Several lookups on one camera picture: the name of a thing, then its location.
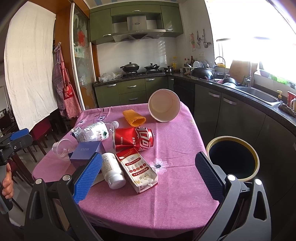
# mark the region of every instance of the blue and white striped ceiling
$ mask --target blue and white striped ceiling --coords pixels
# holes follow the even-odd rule
[[[113,2],[123,2],[123,1],[136,1],[136,0],[84,0],[89,8],[94,8],[100,5],[110,4]],[[161,0],[161,1],[171,1],[171,2],[185,2],[186,0]]]

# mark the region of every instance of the clear plastic cup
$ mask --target clear plastic cup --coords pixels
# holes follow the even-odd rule
[[[61,139],[52,145],[53,153],[63,161],[70,161],[68,153],[75,150],[76,145],[69,139]]]

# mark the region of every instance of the cabinet handle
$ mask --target cabinet handle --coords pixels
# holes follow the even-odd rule
[[[220,95],[215,95],[215,94],[213,94],[213,93],[211,93],[211,92],[209,92],[209,95],[210,95],[210,96],[213,96],[213,97],[216,97],[216,98],[220,98]]]
[[[230,100],[228,100],[228,99],[223,98],[223,100],[224,100],[225,102],[229,103],[229,104],[237,105],[236,102],[230,101]]]

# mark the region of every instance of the table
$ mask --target table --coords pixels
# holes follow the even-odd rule
[[[159,175],[158,185],[141,194],[128,182],[121,189],[111,190],[102,181],[79,202],[80,208],[91,223],[132,235],[165,238],[203,228],[219,203],[212,199],[195,167],[195,155],[205,152],[205,147],[187,106],[182,103],[178,116],[167,123],[153,119],[147,104],[91,109],[81,113],[76,126],[83,128],[105,115],[106,121],[117,120],[120,128],[129,127],[122,115],[122,111],[129,109],[145,116],[143,126],[152,129],[155,135],[154,146],[141,155],[147,162],[155,158],[167,161],[167,172]],[[65,138],[76,143],[70,133]],[[110,151],[112,138],[104,140],[103,145]],[[57,181],[74,170],[71,163],[58,160],[49,151],[35,167],[33,177]]]

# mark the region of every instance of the trash can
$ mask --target trash can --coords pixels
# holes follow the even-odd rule
[[[219,165],[227,175],[235,175],[240,181],[249,181],[258,173],[258,154],[242,139],[217,137],[209,142],[206,151],[213,164]]]

